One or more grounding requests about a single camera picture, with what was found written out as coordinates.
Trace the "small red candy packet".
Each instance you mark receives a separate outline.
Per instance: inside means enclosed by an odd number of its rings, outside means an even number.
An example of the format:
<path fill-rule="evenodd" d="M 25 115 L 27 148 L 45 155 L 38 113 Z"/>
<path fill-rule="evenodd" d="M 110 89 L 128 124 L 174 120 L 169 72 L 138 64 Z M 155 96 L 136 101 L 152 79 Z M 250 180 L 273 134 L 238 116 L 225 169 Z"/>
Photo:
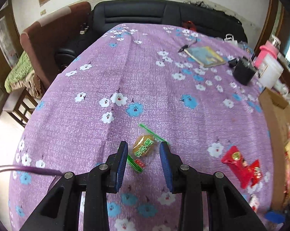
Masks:
<path fill-rule="evenodd" d="M 231 146 L 222 157 L 221 162 L 231 169 L 242 189 L 246 189 L 248 186 L 253 187 L 262 179 L 259 160 L 248 164 L 237 146 Z"/>

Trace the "yellow green cake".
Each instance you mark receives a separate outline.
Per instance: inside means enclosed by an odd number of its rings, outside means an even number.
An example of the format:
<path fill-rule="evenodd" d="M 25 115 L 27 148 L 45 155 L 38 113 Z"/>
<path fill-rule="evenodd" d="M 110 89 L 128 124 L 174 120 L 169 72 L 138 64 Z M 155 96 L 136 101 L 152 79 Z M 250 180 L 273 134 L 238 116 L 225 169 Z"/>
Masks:
<path fill-rule="evenodd" d="M 145 124 L 139 124 L 141 134 L 128 148 L 127 162 L 137 173 L 142 173 L 156 157 L 160 143 L 166 142 Z"/>

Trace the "cardboard tray box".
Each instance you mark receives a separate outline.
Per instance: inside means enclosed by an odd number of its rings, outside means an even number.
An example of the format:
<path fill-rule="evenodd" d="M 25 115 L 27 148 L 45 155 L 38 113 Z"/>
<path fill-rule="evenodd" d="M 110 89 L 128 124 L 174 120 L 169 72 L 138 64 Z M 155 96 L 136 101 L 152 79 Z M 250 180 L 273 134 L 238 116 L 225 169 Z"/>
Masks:
<path fill-rule="evenodd" d="M 258 97 L 270 132 L 273 154 L 273 196 L 271 208 L 282 210 L 290 203 L 289 195 L 285 195 L 286 158 L 285 147 L 288 143 L 288 127 L 290 126 L 290 105 L 278 93 L 265 88 Z"/>

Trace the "black cup with tool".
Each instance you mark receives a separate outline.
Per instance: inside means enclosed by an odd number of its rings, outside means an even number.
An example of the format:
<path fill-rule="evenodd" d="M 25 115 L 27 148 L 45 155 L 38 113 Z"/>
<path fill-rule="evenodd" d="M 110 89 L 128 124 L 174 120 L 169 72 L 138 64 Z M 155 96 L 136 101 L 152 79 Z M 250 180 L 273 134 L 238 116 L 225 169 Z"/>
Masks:
<path fill-rule="evenodd" d="M 248 85 L 256 73 L 255 67 L 245 57 L 238 59 L 233 69 L 233 77 L 242 85 Z"/>

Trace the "green blanket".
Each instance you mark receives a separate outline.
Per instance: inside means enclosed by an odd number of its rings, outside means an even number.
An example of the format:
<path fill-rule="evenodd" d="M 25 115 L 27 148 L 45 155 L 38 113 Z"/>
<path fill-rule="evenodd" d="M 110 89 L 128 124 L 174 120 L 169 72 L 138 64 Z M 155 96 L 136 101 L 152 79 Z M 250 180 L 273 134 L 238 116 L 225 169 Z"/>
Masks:
<path fill-rule="evenodd" d="M 11 93 L 19 88 L 29 88 L 29 81 L 27 76 L 33 74 L 33 67 L 28 57 L 28 54 L 23 51 L 17 64 L 12 68 L 8 74 L 4 87 L 7 93 Z"/>

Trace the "white plastic jar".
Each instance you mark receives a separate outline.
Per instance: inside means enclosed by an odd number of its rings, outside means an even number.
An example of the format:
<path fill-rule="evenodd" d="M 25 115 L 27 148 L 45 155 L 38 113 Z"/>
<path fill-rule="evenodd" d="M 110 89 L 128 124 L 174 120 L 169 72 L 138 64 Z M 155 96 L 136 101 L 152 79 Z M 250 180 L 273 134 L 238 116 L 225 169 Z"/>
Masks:
<path fill-rule="evenodd" d="M 258 80 L 263 87 L 271 89 L 280 78 L 284 68 L 271 55 L 267 54 L 258 68 Z"/>

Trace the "purple floral tablecloth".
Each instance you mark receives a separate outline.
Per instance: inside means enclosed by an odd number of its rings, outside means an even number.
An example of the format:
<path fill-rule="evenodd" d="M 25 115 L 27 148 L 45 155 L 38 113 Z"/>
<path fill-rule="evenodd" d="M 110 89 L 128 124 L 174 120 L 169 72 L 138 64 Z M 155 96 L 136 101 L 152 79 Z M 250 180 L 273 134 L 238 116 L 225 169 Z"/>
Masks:
<path fill-rule="evenodd" d="M 263 218 L 273 191 L 270 134 L 253 79 L 244 86 L 228 65 L 205 68 L 180 48 L 209 46 L 225 61 L 246 52 L 181 27 L 125 23 L 114 26 L 53 81 L 33 112 L 14 163 L 82 174 L 106 161 L 121 141 L 130 146 L 145 125 L 196 170 L 239 179 L 223 164 L 236 146 L 259 161 L 262 179 L 241 189 L 256 196 Z"/>

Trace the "yellow blue book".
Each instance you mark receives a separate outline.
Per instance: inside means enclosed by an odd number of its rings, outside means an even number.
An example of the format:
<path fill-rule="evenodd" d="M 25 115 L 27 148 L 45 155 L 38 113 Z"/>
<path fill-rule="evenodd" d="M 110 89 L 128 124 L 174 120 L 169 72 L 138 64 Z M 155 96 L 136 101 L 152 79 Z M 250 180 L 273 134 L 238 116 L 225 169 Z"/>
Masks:
<path fill-rule="evenodd" d="M 206 68 L 224 65 L 227 62 L 209 46 L 187 48 L 184 49 L 184 52 L 201 66 Z"/>

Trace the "pink sleeved thermos bottle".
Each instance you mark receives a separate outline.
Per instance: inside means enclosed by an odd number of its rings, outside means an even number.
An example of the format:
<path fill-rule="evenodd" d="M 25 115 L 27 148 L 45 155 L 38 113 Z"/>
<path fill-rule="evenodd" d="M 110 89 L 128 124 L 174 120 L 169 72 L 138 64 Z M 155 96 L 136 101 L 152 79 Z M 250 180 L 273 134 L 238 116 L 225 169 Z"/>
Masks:
<path fill-rule="evenodd" d="M 259 69 L 263 59 L 267 56 L 270 55 L 274 59 L 277 59 L 279 50 L 280 50 L 280 44 L 281 41 L 275 36 L 271 35 L 271 37 L 266 41 L 265 45 L 260 46 L 260 53 L 257 56 L 254 66 L 256 69 Z"/>

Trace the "black leather sofa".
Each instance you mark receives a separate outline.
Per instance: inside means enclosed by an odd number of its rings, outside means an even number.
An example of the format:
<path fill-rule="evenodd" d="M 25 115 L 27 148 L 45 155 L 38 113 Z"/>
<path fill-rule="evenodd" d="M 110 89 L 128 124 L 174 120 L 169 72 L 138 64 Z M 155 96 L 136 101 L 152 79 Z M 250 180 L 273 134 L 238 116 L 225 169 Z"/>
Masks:
<path fill-rule="evenodd" d="M 120 23 L 147 23 L 180 26 L 222 38 L 232 34 L 239 42 L 247 42 L 241 21 L 225 12 L 198 4 L 165 0 L 114 0 L 100 2 L 87 14 L 83 23 L 89 30 L 72 37 L 54 53 L 55 63 L 64 70 L 85 49 L 108 30 Z"/>

